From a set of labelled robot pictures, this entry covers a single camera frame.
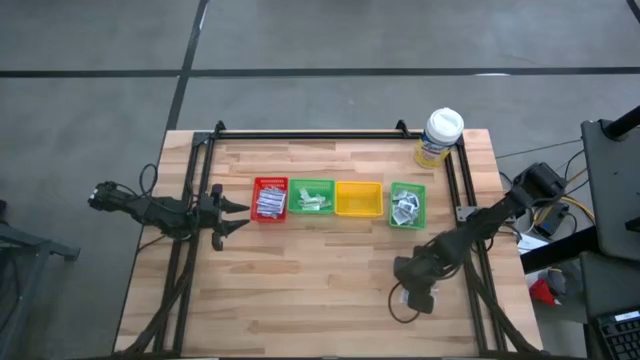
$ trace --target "yellow bin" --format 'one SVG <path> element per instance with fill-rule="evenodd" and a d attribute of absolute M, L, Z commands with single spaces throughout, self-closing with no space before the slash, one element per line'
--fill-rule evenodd
<path fill-rule="evenodd" d="M 336 214 L 360 217 L 382 216 L 384 214 L 382 183 L 336 182 Z"/>

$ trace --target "wooden table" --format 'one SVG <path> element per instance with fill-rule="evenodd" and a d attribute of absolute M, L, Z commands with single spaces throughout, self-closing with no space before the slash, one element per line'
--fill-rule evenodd
<path fill-rule="evenodd" d="M 167 133 L 155 195 L 180 198 L 192 134 Z M 489 133 L 465 130 L 464 137 L 478 203 L 490 206 L 503 192 Z M 256 176 L 378 181 L 384 184 L 385 214 L 373 219 L 289 214 L 282 224 L 252 222 L 233 233 L 222 252 L 213 251 L 211 231 L 203 230 L 183 356 L 477 355 L 462 271 L 438 283 L 433 314 L 421 314 L 403 325 L 387 310 L 387 296 L 396 283 L 393 258 L 410 256 L 414 245 L 455 226 L 444 167 L 416 165 L 415 144 L 415 140 L 217 141 L 209 184 L 223 184 L 231 201 L 250 204 Z M 457 156 L 454 159 L 459 172 Z M 459 173 L 457 179 L 465 203 Z M 388 225 L 388 192 L 394 181 L 427 186 L 426 230 Z M 248 216 L 246 212 L 225 219 Z M 141 244 L 158 235 L 159 230 L 145 228 Z M 499 302 L 528 341 L 541 348 L 515 240 L 505 235 L 495 240 L 489 258 Z M 138 255 L 116 350 L 133 342 L 157 310 L 170 249 L 170 241 L 161 241 Z M 400 304 L 399 296 L 394 296 L 395 311 L 410 317 L 413 312 Z M 483 318 L 492 344 L 486 308 Z M 173 327 L 168 328 L 167 344 Z"/>

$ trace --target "green bin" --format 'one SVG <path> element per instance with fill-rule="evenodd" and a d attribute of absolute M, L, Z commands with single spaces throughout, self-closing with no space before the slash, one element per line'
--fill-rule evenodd
<path fill-rule="evenodd" d="M 393 194 L 397 191 L 407 190 L 418 196 L 420 201 L 420 213 L 418 218 L 412 225 L 398 225 L 393 220 Z M 427 227 L 427 187 L 421 184 L 394 182 L 391 183 L 391 192 L 389 193 L 389 225 L 401 229 L 421 230 Z"/>
<path fill-rule="evenodd" d="M 331 205 L 324 207 L 318 211 L 303 210 L 298 203 L 302 200 L 300 189 L 305 188 L 309 196 L 324 196 Z M 331 179 L 290 179 L 289 180 L 289 201 L 287 209 L 292 213 L 298 214 L 333 214 L 336 207 L 336 182 Z"/>

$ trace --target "white bottle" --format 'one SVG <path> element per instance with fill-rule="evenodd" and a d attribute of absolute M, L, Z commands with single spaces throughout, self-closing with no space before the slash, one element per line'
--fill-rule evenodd
<path fill-rule="evenodd" d="M 440 166 L 464 130 L 464 120 L 457 112 L 438 109 L 424 125 L 414 159 L 423 167 Z"/>

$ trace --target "gray concrete floor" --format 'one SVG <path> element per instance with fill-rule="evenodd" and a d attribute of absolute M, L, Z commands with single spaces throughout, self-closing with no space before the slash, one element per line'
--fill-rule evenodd
<path fill-rule="evenodd" d="M 197 4 L 0 0 L 0 70 L 177 69 Z M 194 68 L 639 66 L 639 40 L 622 0 L 222 0 L 208 6 Z M 24 358 L 111 350 L 140 227 L 89 209 L 86 198 L 100 181 L 135 184 L 156 161 L 175 86 L 0 79 L 9 221 L 82 247 L 75 264 L 51 262 Z M 490 129 L 498 164 L 513 176 L 534 161 L 559 167 L 581 145 L 509 154 L 577 139 L 580 122 L 616 118 L 638 93 L 637 75 L 192 79 L 178 128 L 420 127 L 449 106 L 467 127 Z M 574 195 L 590 205 L 588 188 Z M 561 311 L 537 314 L 545 348 L 583 355 L 580 327 L 561 322 Z"/>

